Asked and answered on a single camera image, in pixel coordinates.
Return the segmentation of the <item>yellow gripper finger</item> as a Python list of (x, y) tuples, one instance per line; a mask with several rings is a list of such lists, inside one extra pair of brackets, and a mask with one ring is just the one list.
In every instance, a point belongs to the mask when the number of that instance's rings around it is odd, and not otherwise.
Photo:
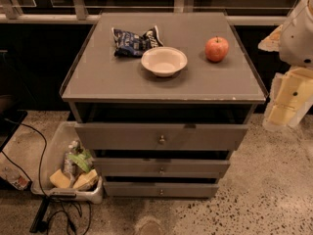
[(268, 36), (258, 43), (258, 48), (267, 52), (278, 52), (280, 49), (280, 36), (283, 26), (276, 27)]
[(276, 73), (263, 120), (266, 130), (296, 127), (313, 105), (313, 70), (291, 67)]

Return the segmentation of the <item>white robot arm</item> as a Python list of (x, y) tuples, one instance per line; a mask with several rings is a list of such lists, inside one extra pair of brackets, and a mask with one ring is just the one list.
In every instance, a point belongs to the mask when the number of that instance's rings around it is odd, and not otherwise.
[(301, 0), (258, 48), (278, 52), (280, 60), (291, 66), (284, 74), (277, 72), (272, 80), (262, 125), (269, 131), (296, 127), (312, 107), (313, 0)]

